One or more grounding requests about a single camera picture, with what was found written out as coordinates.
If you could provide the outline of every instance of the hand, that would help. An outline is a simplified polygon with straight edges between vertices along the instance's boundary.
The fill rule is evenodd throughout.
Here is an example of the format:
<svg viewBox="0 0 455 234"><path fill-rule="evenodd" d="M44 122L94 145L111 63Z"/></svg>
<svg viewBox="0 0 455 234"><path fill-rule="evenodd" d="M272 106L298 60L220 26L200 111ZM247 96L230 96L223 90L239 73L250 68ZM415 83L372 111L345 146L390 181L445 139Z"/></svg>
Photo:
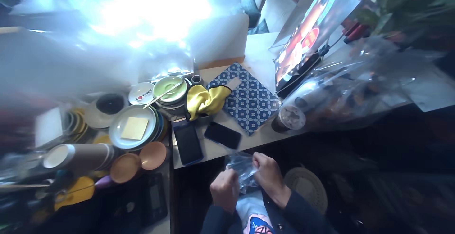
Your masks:
<svg viewBox="0 0 455 234"><path fill-rule="evenodd" d="M233 214L237 205L239 189L237 172L233 169L221 172L210 185L213 204L221 206L225 211Z"/></svg>
<svg viewBox="0 0 455 234"><path fill-rule="evenodd" d="M284 184L277 162L263 153L255 152L253 154L253 165L259 168L259 171L254 174L259 185L279 208L286 208L291 197L291 189Z"/></svg>

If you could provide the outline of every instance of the smartphone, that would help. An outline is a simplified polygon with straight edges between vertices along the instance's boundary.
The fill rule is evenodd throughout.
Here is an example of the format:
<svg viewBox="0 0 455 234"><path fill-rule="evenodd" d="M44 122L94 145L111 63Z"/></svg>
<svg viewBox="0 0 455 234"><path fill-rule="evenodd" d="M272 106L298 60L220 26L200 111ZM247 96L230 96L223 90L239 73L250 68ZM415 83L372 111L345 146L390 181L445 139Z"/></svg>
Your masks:
<svg viewBox="0 0 455 234"><path fill-rule="evenodd" d="M238 148L242 134L218 123L210 122L204 137L235 150Z"/></svg>
<svg viewBox="0 0 455 234"><path fill-rule="evenodd" d="M181 118L173 121L175 139L183 165L189 165L204 158L196 128L193 123Z"/></svg>

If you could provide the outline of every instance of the floor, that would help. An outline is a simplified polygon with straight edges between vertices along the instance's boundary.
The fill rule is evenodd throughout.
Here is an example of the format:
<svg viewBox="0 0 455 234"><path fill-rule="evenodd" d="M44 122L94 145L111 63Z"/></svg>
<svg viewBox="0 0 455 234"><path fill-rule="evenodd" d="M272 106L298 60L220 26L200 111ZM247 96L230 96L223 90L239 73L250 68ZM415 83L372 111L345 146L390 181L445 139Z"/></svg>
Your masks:
<svg viewBox="0 0 455 234"><path fill-rule="evenodd" d="M403 222L388 222L391 225L384 227L384 221L378 220L388 214L379 210L383 205L377 199L357 197L359 193L352 193L357 194L352 200L357 205L354 211L358 213L352 214L353 208L346 203L346 196L340 186L334 184L334 175L415 173L455 176L454 122L455 107L423 113L417 106L408 105L393 110L364 129L305 133L246 152L259 151L273 157L282 174L302 165L315 173L327 192L326 217L340 234L410 233ZM200 231L212 202L209 185L224 166L221 157L174 172L175 197L178 198L174 204L174 233ZM364 225L357 222L356 217L370 220L370 223ZM371 231L367 225L376 229Z"/></svg>
<svg viewBox="0 0 455 234"><path fill-rule="evenodd" d="M319 176L324 183L326 175L333 172L354 171L371 167L352 153L349 141L341 133L303 134L246 150L247 153L262 152L273 157L284 175L293 167L304 166ZM208 207L212 203L210 183L225 168L224 158L220 157L194 166L177 169L174 174L176 197L178 198L174 233L191 230L199 232ZM327 191L329 196L336 196ZM349 220L340 217L338 206L329 203L326 213L332 224L341 233L355 231Z"/></svg>

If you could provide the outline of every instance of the stack of paper cups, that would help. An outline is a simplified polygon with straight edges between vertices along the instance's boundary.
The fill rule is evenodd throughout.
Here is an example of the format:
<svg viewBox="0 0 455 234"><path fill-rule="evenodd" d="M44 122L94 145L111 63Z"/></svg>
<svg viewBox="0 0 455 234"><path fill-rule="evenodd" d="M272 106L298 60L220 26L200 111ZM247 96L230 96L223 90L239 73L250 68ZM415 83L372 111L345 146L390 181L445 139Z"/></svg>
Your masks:
<svg viewBox="0 0 455 234"><path fill-rule="evenodd" d="M109 144L60 144L46 154L43 166L83 174L106 168L113 158Z"/></svg>

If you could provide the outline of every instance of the person's left hand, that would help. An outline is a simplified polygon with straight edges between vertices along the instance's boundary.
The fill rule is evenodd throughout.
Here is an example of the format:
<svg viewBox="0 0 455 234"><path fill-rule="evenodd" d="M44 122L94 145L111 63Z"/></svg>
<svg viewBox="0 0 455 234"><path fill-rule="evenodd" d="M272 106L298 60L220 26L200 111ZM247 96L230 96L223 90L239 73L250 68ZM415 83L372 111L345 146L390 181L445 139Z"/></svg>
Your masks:
<svg viewBox="0 0 455 234"><path fill-rule="evenodd" d="M237 205L239 189L237 172L233 169L221 172L210 185L213 204L221 206L225 211L233 214Z"/></svg>

